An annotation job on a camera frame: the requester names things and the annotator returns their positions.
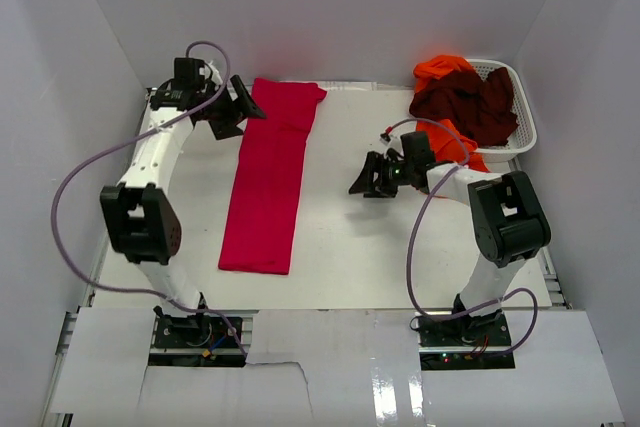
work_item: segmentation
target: brown cloth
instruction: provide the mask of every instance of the brown cloth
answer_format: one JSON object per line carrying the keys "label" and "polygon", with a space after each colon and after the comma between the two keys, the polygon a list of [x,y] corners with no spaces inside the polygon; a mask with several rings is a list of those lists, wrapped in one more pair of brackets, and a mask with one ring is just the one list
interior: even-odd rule
{"label": "brown cloth", "polygon": [[450,119],[462,135],[488,147],[505,145],[518,128],[512,105],[513,84],[501,67],[485,82],[471,71],[454,71],[432,80],[415,94],[409,112],[431,120]]}

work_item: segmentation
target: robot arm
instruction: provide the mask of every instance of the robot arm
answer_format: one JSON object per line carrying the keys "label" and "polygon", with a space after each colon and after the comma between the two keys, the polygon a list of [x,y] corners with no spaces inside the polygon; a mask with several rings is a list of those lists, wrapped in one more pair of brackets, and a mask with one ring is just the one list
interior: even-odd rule
{"label": "robot arm", "polygon": [[[403,154],[394,149],[367,154],[350,194],[393,198],[402,185],[428,193],[457,168],[452,163],[436,162],[425,132],[405,134],[400,140]],[[551,239],[528,176],[524,172],[500,175],[463,167],[448,177],[438,195],[471,208],[480,250],[469,282],[455,299],[453,313],[502,298],[520,268]],[[494,322],[501,313],[500,304],[495,304],[468,314],[459,324],[464,330],[473,329]]]}
{"label": "robot arm", "polygon": [[[242,135],[238,124],[246,118],[266,118],[238,76],[231,78],[237,95],[232,99],[227,86],[205,80],[204,65],[200,59],[175,59],[170,88],[152,92],[147,104],[146,130],[158,132],[136,146],[127,172],[117,185],[105,186],[100,194],[113,249],[136,265],[154,290],[192,309],[206,303],[186,271],[173,259],[180,249],[182,228],[166,194],[176,161],[198,121],[207,121],[220,140]],[[224,92],[209,107],[161,127],[210,99],[218,89]],[[173,314],[185,315],[166,302],[163,307]]]}

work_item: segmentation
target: pile of cloth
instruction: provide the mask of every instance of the pile of cloth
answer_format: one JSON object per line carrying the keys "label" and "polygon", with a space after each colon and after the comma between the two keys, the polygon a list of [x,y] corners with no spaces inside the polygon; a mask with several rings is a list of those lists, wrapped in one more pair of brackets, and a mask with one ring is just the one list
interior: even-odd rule
{"label": "pile of cloth", "polygon": [[[469,167],[488,172],[480,147],[506,145],[518,128],[513,106],[513,84],[506,68],[491,72],[485,81],[462,57],[439,55],[416,65],[417,82],[409,112],[414,117],[438,121],[457,132],[471,153]],[[436,160],[461,162],[465,153],[460,145],[438,126],[418,123],[427,132]]]}

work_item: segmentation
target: folded red cloth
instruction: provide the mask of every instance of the folded red cloth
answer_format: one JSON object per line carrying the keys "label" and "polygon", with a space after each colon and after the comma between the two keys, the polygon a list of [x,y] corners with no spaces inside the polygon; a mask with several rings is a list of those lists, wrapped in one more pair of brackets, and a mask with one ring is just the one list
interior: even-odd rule
{"label": "folded red cloth", "polygon": [[409,112],[431,120],[449,119],[462,135],[480,147],[505,145],[518,128],[511,112],[513,84],[504,67],[485,82],[471,71],[454,71],[416,92]]}
{"label": "folded red cloth", "polygon": [[326,95],[317,84],[255,80],[252,97],[267,119],[249,119],[242,139],[221,270],[289,273],[304,151]]}

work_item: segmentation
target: power cord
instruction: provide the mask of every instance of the power cord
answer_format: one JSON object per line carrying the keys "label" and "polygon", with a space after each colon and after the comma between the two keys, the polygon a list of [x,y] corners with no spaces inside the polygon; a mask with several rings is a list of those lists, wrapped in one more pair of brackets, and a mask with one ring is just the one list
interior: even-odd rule
{"label": "power cord", "polygon": [[65,264],[67,264],[67,267],[69,267],[69,269],[71,270],[71,272],[73,272],[73,274],[78,277],[80,280],[82,280],[84,283],[90,285],[91,287],[93,287],[96,290],[105,290],[107,292],[118,292],[121,294],[148,294],[148,295],[155,295],[156,297],[159,297],[162,300],[167,301],[169,304],[173,305],[176,309],[181,310],[182,312],[186,312],[188,314],[209,314],[209,315],[216,315],[218,317],[220,317],[222,319],[222,321],[224,322],[224,324],[229,328],[229,330],[233,333],[233,338],[236,341],[236,344],[238,344],[238,349],[240,349],[240,352],[242,353],[242,355],[246,358],[247,357],[247,352],[244,349],[244,347],[242,346],[242,343],[240,342],[240,338],[238,337],[238,334],[236,333],[235,329],[233,328],[233,325],[231,324],[231,322],[229,321],[229,319],[220,311],[214,310],[214,309],[192,309],[189,308],[185,305],[180,304],[179,302],[175,301],[174,299],[169,298],[166,294],[159,292],[157,290],[153,290],[153,289],[143,289],[143,288],[124,288],[124,287],[115,287],[112,285],[106,285],[106,284],[101,284],[100,282],[97,282],[93,279],[91,279],[89,276],[87,276],[84,272],[82,272],[82,270],[76,265],[76,263],[74,262],[74,260],[71,258],[71,255],[69,254],[69,251],[67,250],[67,248],[65,247],[64,243],[62,242],[62,237],[60,235],[60,227],[59,227],[59,222],[58,222],[58,209],[60,207],[60,199],[62,197],[62,194],[64,193],[65,189],[67,188],[67,186],[69,185],[69,183],[73,180],[73,178],[78,175],[80,172],[82,172],[86,167],[88,167],[89,165],[93,164],[94,162],[108,156],[111,155],[115,152],[118,152],[119,150],[122,150],[126,147],[129,147],[130,145],[135,145],[137,142],[147,139],[149,137],[151,137],[152,135],[157,134],[158,132],[160,132],[161,130],[164,130],[178,122],[180,122],[183,119],[186,119],[187,117],[190,117],[191,115],[207,108],[209,105],[211,105],[212,103],[214,103],[219,97],[220,95],[222,95],[222,92],[224,91],[224,89],[226,88],[227,83],[229,82],[229,78],[231,77],[231,62],[229,61],[229,56],[227,55],[227,53],[224,51],[224,49],[222,49],[222,47],[220,47],[218,44],[215,44],[213,42],[210,42],[208,40],[199,40],[196,42],[191,43],[186,50],[185,53],[185,57],[189,57],[189,55],[191,54],[191,51],[193,50],[194,47],[197,47],[199,45],[207,45],[210,47],[213,47],[214,49],[216,49],[218,52],[220,52],[220,54],[224,57],[225,60],[225,64],[226,64],[226,72],[224,74],[224,79],[223,79],[223,83],[220,86],[220,88],[218,89],[218,91],[209,99],[205,100],[204,102],[202,102],[200,105],[197,105],[196,107],[187,110],[186,112],[180,114],[179,116],[161,124],[156,126],[154,129],[150,129],[142,134],[139,134],[129,140],[125,140],[124,142],[121,142],[119,144],[116,144],[112,147],[109,147],[108,149],[103,150],[102,152],[98,152],[97,154],[93,155],[92,157],[89,157],[88,159],[84,160],[83,162],[80,162],[80,164],[78,164],[71,172],[69,172],[69,174],[67,174],[67,176],[62,180],[62,182],[60,183],[60,186],[58,187],[58,190],[56,190],[55,195],[53,196],[53,202],[51,203],[51,216],[50,216],[50,222],[51,222],[51,233],[53,234],[53,240],[56,244],[56,247],[58,248],[58,251],[60,252],[60,255],[62,256],[62,259],[64,260]]}
{"label": "power cord", "polygon": [[453,130],[449,129],[445,125],[442,125],[440,122],[436,122],[436,121],[431,120],[431,119],[424,119],[424,118],[418,118],[418,117],[403,119],[400,122],[397,122],[397,123],[393,124],[392,126],[387,127],[387,129],[384,132],[385,135],[388,137],[389,134],[391,134],[391,132],[393,132],[396,128],[398,128],[399,126],[401,126],[403,124],[406,124],[408,122],[426,122],[428,124],[438,126],[439,128],[441,128],[444,131],[446,131],[449,135],[451,135],[451,137],[453,137],[453,139],[460,145],[460,147],[462,147],[462,151],[465,153],[464,160],[460,164],[454,165],[451,168],[451,170],[449,172],[447,172],[444,175],[444,177],[442,177],[442,179],[432,189],[430,189],[430,192],[427,195],[427,198],[425,199],[424,203],[422,204],[422,207],[420,208],[420,212],[418,212],[418,217],[416,218],[416,221],[413,224],[413,229],[411,231],[411,236],[409,237],[409,246],[407,248],[407,263],[406,263],[407,292],[409,294],[409,298],[411,299],[411,303],[413,304],[413,307],[423,317],[425,317],[425,318],[427,318],[427,319],[429,319],[429,320],[431,320],[433,322],[446,322],[448,320],[459,319],[461,317],[464,317],[465,315],[471,314],[473,312],[477,312],[478,310],[482,310],[485,307],[489,307],[491,305],[495,305],[495,304],[499,304],[501,302],[504,302],[505,300],[510,299],[511,297],[513,297],[514,295],[516,295],[518,293],[525,293],[525,294],[529,295],[529,297],[531,297],[531,301],[533,302],[533,315],[531,317],[531,324],[529,324],[529,328],[525,332],[525,334],[522,337],[522,339],[520,339],[517,343],[515,343],[514,345],[512,345],[508,349],[505,349],[505,350],[500,351],[500,352],[492,352],[490,354],[485,354],[485,356],[502,356],[502,355],[511,354],[513,351],[518,349],[520,346],[522,346],[522,344],[524,344],[529,339],[529,337],[531,336],[531,333],[533,332],[533,329],[535,328],[536,322],[538,320],[538,299],[536,298],[535,294],[530,289],[527,289],[526,287],[519,287],[519,288],[514,289],[511,292],[505,294],[504,297],[501,297],[499,299],[488,300],[488,301],[483,302],[483,303],[481,303],[479,305],[476,305],[475,307],[471,307],[471,308],[469,308],[467,310],[463,310],[462,312],[457,312],[455,314],[449,314],[449,315],[430,315],[429,313],[427,313],[427,311],[425,311],[422,307],[420,307],[420,304],[418,303],[418,300],[416,299],[415,293],[413,291],[412,265],[413,265],[413,249],[414,249],[414,245],[415,245],[415,242],[416,242],[416,237],[418,235],[418,229],[420,228],[420,223],[422,222],[422,218],[424,217],[424,214],[427,211],[427,207],[429,207],[429,204],[431,203],[433,198],[436,196],[438,190],[440,190],[440,188],[444,185],[444,183],[447,180],[449,180],[449,178],[453,174],[455,174],[458,170],[460,170],[462,167],[464,167],[469,162],[469,159],[471,158],[471,155],[470,155],[469,151],[467,150],[467,147],[464,145],[464,142],[462,142],[462,139],[460,139],[460,137]]}

